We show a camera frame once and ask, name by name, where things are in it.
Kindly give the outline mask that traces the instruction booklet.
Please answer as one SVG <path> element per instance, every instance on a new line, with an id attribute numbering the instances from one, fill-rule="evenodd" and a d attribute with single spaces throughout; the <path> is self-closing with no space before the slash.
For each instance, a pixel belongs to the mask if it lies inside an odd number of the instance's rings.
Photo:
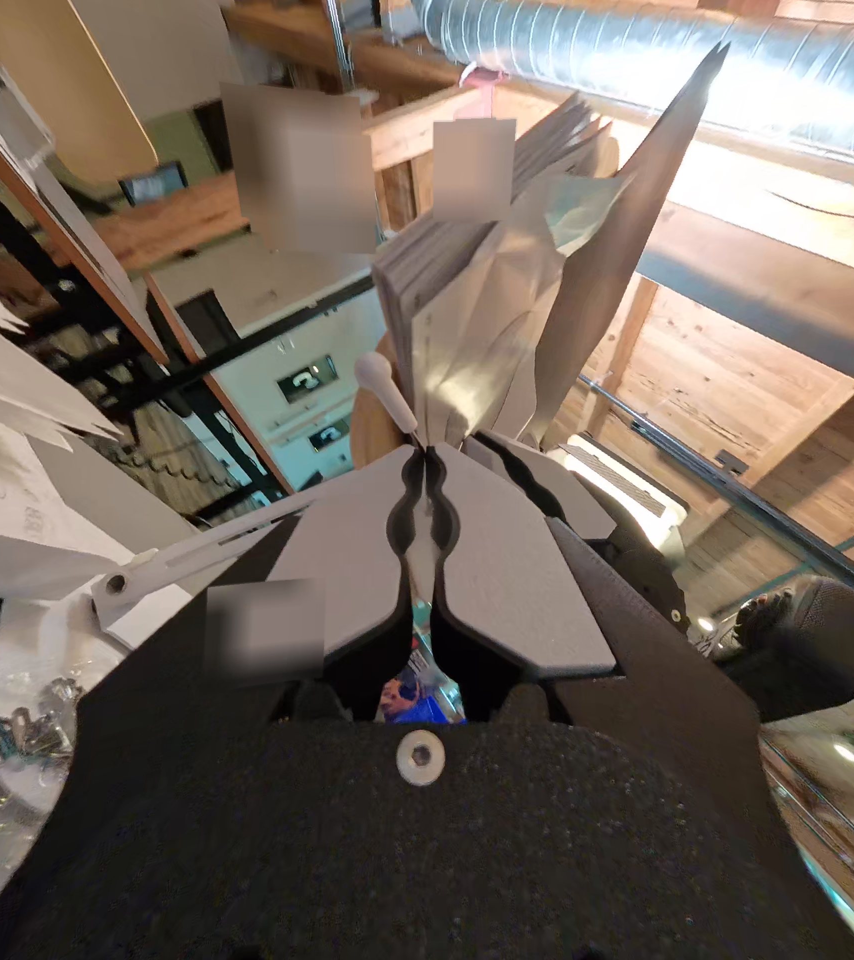
<path id="1" fill-rule="evenodd" d="M 510 206 L 493 221 L 443 219 L 435 187 L 433 208 L 371 265 L 400 378 L 382 402 L 419 447 L 481 430 L 543 437 L 613 322 L 730 48 L 709 50 L 612 176 L 590 174 L 609 130 L 583 94 L 511 150 L 514 121 L 440 125 L 500 139 Z"/>

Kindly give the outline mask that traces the small dark framed screen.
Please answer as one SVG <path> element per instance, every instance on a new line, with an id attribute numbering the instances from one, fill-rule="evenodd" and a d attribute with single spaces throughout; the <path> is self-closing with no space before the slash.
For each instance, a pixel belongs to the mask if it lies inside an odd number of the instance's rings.
<path id="1" fill-rule="evenodd" d="M 118 185 L 133 208 L 162 201 L 189 186 L 179 160 L 164 162 L 145 174 L 121 178 Z"/>

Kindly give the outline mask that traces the black metal rail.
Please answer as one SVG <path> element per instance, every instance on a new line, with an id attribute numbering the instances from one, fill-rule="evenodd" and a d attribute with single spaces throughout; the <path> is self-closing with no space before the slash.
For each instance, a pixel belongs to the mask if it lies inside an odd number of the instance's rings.
<path id="1" fill-rule="evenodd" d="M 665 454 L 675 465 L 708 486 L 725 506 L 748 517 L 769 537 L 802 558 L 802 567 L 805 570 L 818 571 L 854 590 L 854 560 L 839 546 L 831 545 L 813 534 L 787 513 L 756 495 L 733 474 L 721 471 L 700 453 L 616 398 L 596 381 L 580 374 L 577 382 L 626 414 L 634 433 Z"/>

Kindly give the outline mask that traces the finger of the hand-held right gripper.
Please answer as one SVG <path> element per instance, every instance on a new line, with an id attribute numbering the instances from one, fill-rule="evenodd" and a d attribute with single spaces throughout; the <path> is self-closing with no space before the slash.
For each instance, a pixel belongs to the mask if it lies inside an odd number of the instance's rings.
<path id="1" fill-rule="evenodd" d="M 484 438 L 469 436 L 462 452 L 523 494 L 549 519 L 568 522 L 564 506 L 555 493 L 536 477 L 533 469 L 516 453 Z"/>
<path id="2" fill-rule="evenodd" d="M 508 476 L 546 517 L 562 520 L 586 542 L 601 542 L 613 533 L 615 521 L 579 474 L 516 440 L 504 437 L 502 447 Z"/>

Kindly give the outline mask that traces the silver ventilation duct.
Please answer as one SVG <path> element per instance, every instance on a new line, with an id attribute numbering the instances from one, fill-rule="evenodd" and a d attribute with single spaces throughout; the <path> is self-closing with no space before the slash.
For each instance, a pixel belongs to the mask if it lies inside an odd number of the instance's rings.
<path id="1" fill-rule="evenodd" d="M 661 114 L 711 50 L 726 49 L 702 127 L 733 143 L 854 166 L 854 25 L 748 19 L 602 2 L 420 1 L 453 62 Z"/>

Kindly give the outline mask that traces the colourful printed box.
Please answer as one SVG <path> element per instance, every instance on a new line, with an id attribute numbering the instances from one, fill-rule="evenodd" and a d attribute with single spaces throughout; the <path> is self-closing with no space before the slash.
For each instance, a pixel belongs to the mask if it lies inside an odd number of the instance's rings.
<path id="1" fill-rule="evenodd" d="M 467 721 L 457 683 L 439 669 L 430 649 L 423 646 L 413 648 L 403 670 L 384 684 L 375 718 L 386 724 Z"/>

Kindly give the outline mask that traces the pink clip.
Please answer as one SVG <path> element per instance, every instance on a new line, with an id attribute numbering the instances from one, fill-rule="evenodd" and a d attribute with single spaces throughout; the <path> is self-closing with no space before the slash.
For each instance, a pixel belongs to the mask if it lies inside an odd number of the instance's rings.
<path id="1" fill-rule="evenodd" d="M 459 75 L 458 87 L 473 90 L 476 94 L 473 100 L 457 110 L 455 119 L 493 119 L 494 92 L 508 78 L 509 74 L 502 70 L 488 69 L 476 62 L 466 66 Z"/>

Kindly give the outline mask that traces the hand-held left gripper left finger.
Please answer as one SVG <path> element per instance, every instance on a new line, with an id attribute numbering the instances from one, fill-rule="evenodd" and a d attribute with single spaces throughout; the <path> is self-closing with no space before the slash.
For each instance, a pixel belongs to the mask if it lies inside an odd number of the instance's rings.
<path id="1" fill-rule="evenodd" d="M 411 654 L 406 553 L 423 479 L 421 450 L 404 445 L 331 482 L 302 511 L 268 576 L 317 588 L 320 678 L 354 718 L 377 714 L 385 684 Z"/>

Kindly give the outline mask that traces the white desk with wooden edge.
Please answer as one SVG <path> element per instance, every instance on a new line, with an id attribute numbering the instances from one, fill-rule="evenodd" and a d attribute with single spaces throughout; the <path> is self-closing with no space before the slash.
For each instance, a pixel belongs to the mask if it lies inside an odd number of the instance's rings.
<path id="1" fill-rule="evenodd" d="M 52 335 L 70 327 L 88 332 L 119 330 L 119 342 L 57 371 L 72 383 L 95 380 L 105 387 L 97 404 L 117 424 L 133 429 L 133 411 L 186 394 L 197 400 L 191 412 L 248 477 L 240 492 L 226 494 L 204 508 L 206 519 L 259 492 L 277 499 L 292 494 L 289 482 L 255 438 L 212 375 L 189 374 L 185 385 L 172 382 L 169 358 L 147 310 L 175 320 L 152 278 L 146 301 L 133 290 L 128 274 L 82 210 L 45 164 L 25 171 L 0 135 L 0 245 L 43 287 L 55 310 L 27 323 L 25 339 Z"/>

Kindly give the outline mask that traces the light wooden board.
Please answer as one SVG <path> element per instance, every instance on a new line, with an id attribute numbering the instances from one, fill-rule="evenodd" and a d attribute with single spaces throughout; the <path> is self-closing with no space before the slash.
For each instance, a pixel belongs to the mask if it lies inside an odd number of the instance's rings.
<path id="1" fill-rule="evenodd" d="M 0 66 L 81 180 L 121 181 L 157 166 L 154 145 L 72 2 L 0 1 Z"/>

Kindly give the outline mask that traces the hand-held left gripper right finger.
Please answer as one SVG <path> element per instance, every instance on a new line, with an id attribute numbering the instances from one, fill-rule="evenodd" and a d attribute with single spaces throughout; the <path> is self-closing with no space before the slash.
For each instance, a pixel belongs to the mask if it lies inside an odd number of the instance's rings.
<path id="1" fill-rule="evenodd" d="M 526 492 L 448 444 L 426 451 L 425 483 L 433 654 L 467 720 L 489 720 L 520 684 L 614 676 L 617 658 Z"/>

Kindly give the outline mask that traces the clear acrylic holder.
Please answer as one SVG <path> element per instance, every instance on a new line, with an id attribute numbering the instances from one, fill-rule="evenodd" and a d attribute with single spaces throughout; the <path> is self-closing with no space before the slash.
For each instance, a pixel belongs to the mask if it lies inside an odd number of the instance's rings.
<path id="1" fill-rule="evenodd" d="M 0 64 L 0 151 L 27 176 L 45 166 L 55 148 L 48 126 Z"/>

